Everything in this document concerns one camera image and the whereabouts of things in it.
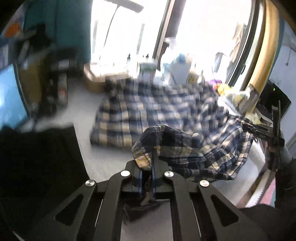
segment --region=blue wall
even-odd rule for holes
[[[296,36],[287,22],[284,24],[284,39],[292,38],[296,41]],[[289,57],[290,47],[286,46],[285,41],[278,47],[280,49],[278,58],[272,72],[270,74],[270,81],[275,83],[290,99],[292,102],[287,112],[281,119],[281,131],[284,134],[285,141],[288,142],[293,135],[296,133],[296,53],[291,51],[289,64],[286,62]]]
[[[89,62],[92,0],[35,0],[27,11],[24,29],[44,22],[57,47],[75,47],[78,61]]]

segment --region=purple object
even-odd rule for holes
[[[222,84],[221,80],[210,80],[208,82],[210,85],[217,85],[217,84]]]

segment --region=window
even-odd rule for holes
[[[129,54],[152,57],[167,0],[133,0],[143,7],[140,12],[131,10],[128,1],[114,2],[119,4],[93,1],[91,61],[126,61]]]
[[[176,42],[206,80],[231,83],[249,36],[252,0],[187,0]]]

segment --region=white wall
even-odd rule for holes
[[[296,39],[292,30],[285,23],[285,35]],[[279,56],[269,77],[291,100],[291,106],[281,120],[281,131],[284,134],[286,143],[296,133],[296,53],[292,50],[289,65],[286,66],[290,48],[281,46]]]

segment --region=plaid blanket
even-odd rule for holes
[[[245,163],[254,136],[217,104],[207,84],[161,87],[133,80],[108,84],[99,107],[92,143],[131,148],[140,168],[160,160],[188,180],[232,180]]]

